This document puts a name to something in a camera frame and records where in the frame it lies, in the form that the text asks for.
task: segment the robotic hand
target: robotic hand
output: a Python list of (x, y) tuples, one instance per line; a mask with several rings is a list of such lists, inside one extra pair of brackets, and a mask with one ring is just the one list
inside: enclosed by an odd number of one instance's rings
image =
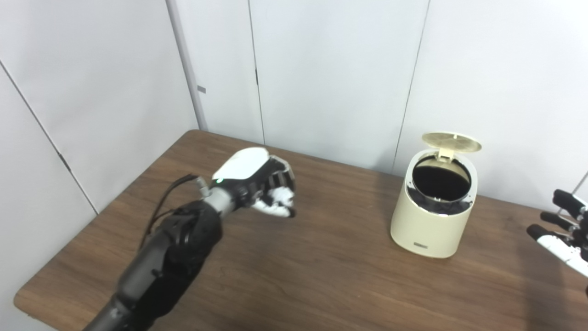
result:
[[(167, 195), (196, 180), (202, 199), (158, 214)], [(212, 247), (222, 237), (221, 220), (239, 208), (294, 217), (294, 175), (288, 162), (253, 147), (235, 153), (207, 186), (184, 176), (164, 193), (116, 293), (84, 331), (144, 331), (169, 313), (196, 278)], [(151, 234), (158, 218), (169, 214)]]
[(541, 213), (541, 219), (571, 234), (548, 231), (537, 224), (529, 226), (527, 233), (569, 267), (588, 277), (587, 204), (575, 195), (561, 190), (553, 193), (553, 203), (565, 209), (575, 221), (546, 211)]

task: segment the robot hand fingers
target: robot hand fingers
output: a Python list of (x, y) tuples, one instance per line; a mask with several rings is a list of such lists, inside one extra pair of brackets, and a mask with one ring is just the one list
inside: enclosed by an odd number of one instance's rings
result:
[(292, 208), (293, 198), (294, 192), (288, 187), (272, 188), (258, 198), (251, 207), (273, 216), (294, 217), (296, 210)]

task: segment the table surface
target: table surface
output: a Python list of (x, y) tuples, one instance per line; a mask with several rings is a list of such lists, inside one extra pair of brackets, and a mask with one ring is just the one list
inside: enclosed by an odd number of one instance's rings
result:
[[(112, 295), (173, 180), (210, 178), (255, 144), (190, 131), (16, 295), (61, 331)], [(390, 239), (401, 178), (270, 148), (296, 174), (294, 219), (239, 210), (202, 272), (153, 330), (586, 330), (588, 283), (531, 240), (539, 210), (479, 197), (457, 253), (430, 259)], [(194, 186), (167, 207), (198, 198)]]

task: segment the white wall panel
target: white wall panel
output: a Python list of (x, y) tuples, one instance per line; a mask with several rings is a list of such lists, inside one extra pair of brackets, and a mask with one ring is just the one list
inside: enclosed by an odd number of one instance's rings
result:
[(391, 172), (427, 1), (250, 4), (266, 143)]
[(0, 210), (0, 330), (52, 330), (12, 299), (95, 214), (1, 67)]
[(0, 59), (101, 210), (196, 128), (165, 1), (0, 1)]
[(394, 173), (433, 130), (472, 135), (480, 194), (553, 210), (586, 172), (588, 4), (432, 1)]
[(173, 0), (208, 131), (263, 143), (246, 0)]

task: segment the trash can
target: trash can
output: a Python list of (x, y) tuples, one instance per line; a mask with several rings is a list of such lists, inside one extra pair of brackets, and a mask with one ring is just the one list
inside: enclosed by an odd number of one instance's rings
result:
[(457, 251), (477, 194), (476, 169), (456, 153), (472, 153), (482, 146), (473, 138), (447, 132), (427, 133), (423, 140), (432, 148), (410, 161), (390, 235), (413, 253), (450, 257)]

